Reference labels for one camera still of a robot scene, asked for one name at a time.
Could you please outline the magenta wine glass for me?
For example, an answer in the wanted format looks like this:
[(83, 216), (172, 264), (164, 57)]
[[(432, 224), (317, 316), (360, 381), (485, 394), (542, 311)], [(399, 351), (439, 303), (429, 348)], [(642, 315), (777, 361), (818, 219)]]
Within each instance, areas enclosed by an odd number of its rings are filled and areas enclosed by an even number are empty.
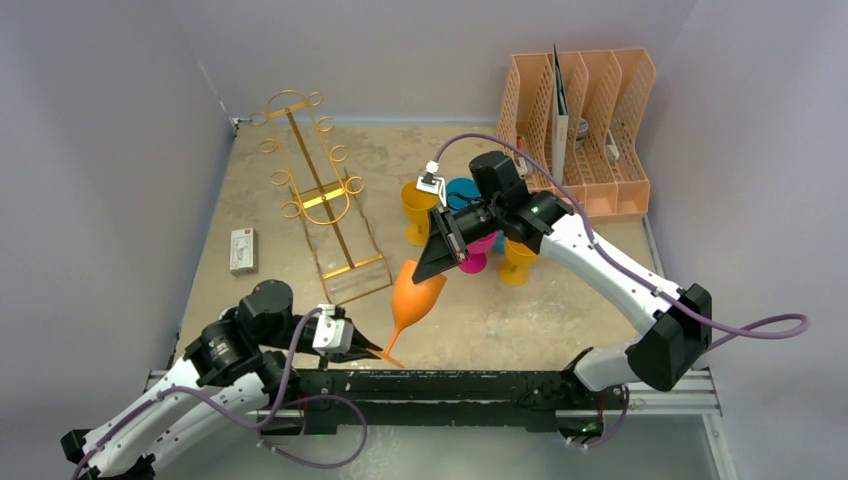
[(478, 274), (487, 265), (487, 252), (495, 243), (497, 233), (492, 233), (468, 245), (468, 255), (458, 268), (466, 274)]

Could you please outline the light blue wine glass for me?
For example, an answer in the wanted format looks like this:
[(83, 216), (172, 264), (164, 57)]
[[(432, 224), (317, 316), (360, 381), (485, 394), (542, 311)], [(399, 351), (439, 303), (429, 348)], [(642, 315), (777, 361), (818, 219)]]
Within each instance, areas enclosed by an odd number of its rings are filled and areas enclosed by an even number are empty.
[(506, 245), (506, 237), (502, 231), (499, 231), (495, 236), (495, 241), (491, 247), (491, 250), (497, 254), (503, 255), (505, 253), (505, 245)]

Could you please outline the orange wine glass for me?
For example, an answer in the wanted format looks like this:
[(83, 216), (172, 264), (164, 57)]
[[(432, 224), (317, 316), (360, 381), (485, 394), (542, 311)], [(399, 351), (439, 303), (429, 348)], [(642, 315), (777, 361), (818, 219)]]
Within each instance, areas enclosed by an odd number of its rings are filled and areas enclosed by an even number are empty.
[(378, 350), (376, 347), (366, 349), (377, 359), (399, 368), (404, 368), (404, 365), (390, 355), (398, 337), (404, 330), (422, 320), (433, 309), (447, 282), (447, 277), (444, 274), (437, 274), (420, 283), (414, 283), (413, 273), (416, 267), (416, 261), (405, 260), (393, 285), (391, 312), (394, 329), (387, 347), (382, 350)]

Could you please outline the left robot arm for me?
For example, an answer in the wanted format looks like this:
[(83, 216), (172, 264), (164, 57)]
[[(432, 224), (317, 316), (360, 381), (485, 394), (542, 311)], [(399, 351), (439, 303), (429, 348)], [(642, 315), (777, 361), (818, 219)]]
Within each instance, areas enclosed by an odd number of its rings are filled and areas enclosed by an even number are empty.
[(297, 354), (333, 363), (376, 359), (383, 350), (343, 307), (293, 311), (294, 294), (276, 279), (258, 283), (225, 309), (149, 390), (100, 427), (61, 439), (75, 479), (151, 479), (179, 451), (231, 422), (262, 433), (274, 414), (333, 395), (309, 395), (293, 367)]

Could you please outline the yellow wine glass back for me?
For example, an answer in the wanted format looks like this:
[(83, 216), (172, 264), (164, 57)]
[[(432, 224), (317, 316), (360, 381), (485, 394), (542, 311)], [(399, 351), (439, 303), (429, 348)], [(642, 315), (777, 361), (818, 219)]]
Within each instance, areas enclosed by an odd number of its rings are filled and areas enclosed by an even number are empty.
[(429, 238), (428, 211), (436, 206), (439, 198), (417, 189), (417, 181), (407, 182), (400, 191), (404, 215), (408, 220), (406, 240), (413, 246), (423, 247)]

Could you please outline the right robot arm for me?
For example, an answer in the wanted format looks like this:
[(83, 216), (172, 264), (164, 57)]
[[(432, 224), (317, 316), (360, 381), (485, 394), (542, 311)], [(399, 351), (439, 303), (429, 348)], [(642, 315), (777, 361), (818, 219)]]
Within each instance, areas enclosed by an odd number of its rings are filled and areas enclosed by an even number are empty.
[(482, 197), (456, 212), (445, 207), (429, 211), (430, 234), (413, 283), (458, 266), (471, 243), (501, 231), (578, 275), (638, 332), (618, 346), (589, 348), (567, 366), (561, 392), (569, 404), (584, 407), (601, 390), (629, 382), (672, 390), (711, 344), (710, 328), (686, 313), (710, 317), (710, 293), (698, 284), (684, 289), (599, 235), (588, 235), (583, 219), (561, 198), (548, 191), (530, 192), (503, 152), (481, 154), (469, 169)]

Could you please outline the yellow wine glass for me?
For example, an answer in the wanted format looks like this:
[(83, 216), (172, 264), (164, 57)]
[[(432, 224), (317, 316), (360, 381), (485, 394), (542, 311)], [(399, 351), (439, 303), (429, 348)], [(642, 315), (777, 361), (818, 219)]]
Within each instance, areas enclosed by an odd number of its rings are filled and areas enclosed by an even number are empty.
[(413, 246), (423, 247), (429, 238), (428, 211), (436, 206), (439, 198), (417, 189), (417, 181), (407, 182), (400, 191), (404, 215), (408, 220), (406, 240)]
[(522, 243), (507, 240), (504, 255), (497, 269), (499, 279), (509, 286), (523, 285), (529, 278), (530, 266), (535, 263), (538, 254)]

